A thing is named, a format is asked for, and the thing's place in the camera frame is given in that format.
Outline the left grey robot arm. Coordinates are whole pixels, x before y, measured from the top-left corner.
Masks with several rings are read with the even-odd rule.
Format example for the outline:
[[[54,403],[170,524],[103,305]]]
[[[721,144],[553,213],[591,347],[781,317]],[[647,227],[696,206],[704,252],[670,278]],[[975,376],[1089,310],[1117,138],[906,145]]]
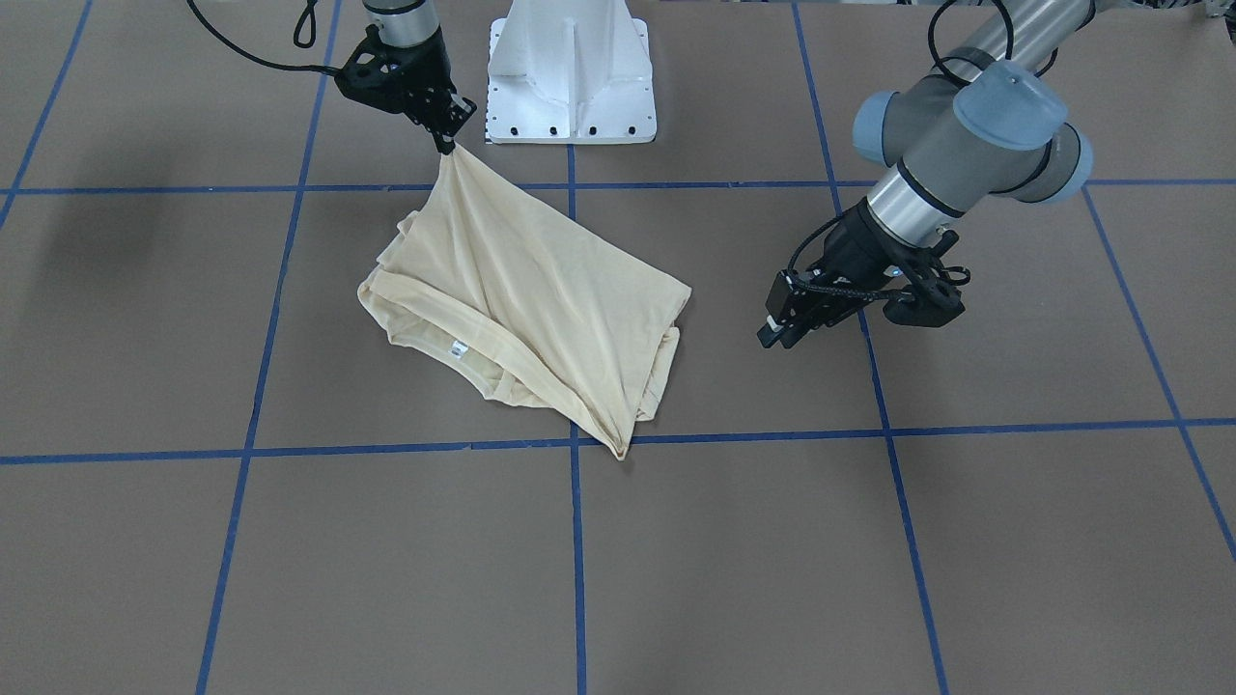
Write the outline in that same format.
[[[1099,1],[997,1],[949,52],[931,42],[932,67],[908,92],[878,92],[854,117],[854,150],[885,167],[853,207],[812,240],[819,257],[792,252],[768,294],[764,348],[883,304],[897,325],[941,328],[962,317],[970,279],[944,255],[955,224],[989,195],[1064,202],[1086,184],[1093,146],[1043,82],[1056,52],[1098,14]]]

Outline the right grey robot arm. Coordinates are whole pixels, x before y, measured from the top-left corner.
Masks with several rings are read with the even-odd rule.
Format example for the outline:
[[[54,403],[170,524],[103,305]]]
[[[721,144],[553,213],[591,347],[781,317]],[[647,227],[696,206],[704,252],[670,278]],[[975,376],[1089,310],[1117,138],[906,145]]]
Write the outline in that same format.
[[[454,153],[459,131],[476,114],[476,101],[461,96],[454,84],[433,1],[365,1],[365,37],[340,67],[283,66],[261,58],[213,26],[197,2],[185,6],[214,40],[243,59],[269,70],[328,75],[341,96],[423,127],[440,155]]]

